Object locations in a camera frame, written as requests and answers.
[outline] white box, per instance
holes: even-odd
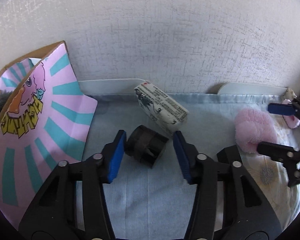
[[[149,81],[141,83],[134,90],[141,108],[164,131],[172,135],[179,130],[189,113],[187,109]]]

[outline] light blue cloth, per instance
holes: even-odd
[[[267,109],[278,96],[257,95],[171,95],[188,111],[181,131],[188,143],[200,153],[216,160],[224,147],[235,144],[234,118],[238,111],[250,106]],[[119,129],[127,137],[143,124],[163,135],[164,132],[140,108],[135,96],[98,96],[83,160],[98,153],[112,142]],[[116,179],[104,185],[110,220],[117,238],[130,240],[170,240],[183,238],[196,191],[183,179],[172,140],[154,167],[136,162],[124,155]],[[83,227],[78,212],[78,227]]]

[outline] black cylindrical object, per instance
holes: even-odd
[[[130,135],[124,150],[127,155],[152,168],[168,140],[165,136],[140,125]]]

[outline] small plush toy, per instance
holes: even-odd
[[[288,105],[291,101],[289,99],[285,99],[282,103]],[[294,115],[284,115],[283,118],[285,119],[288,127],[291,129],[297,128],[300,125],[300,120]]]
[[[267,112],[244,108],[234,119],[235,140],[244,152],[257,153],[259,142],[277,143],[274,122]]]

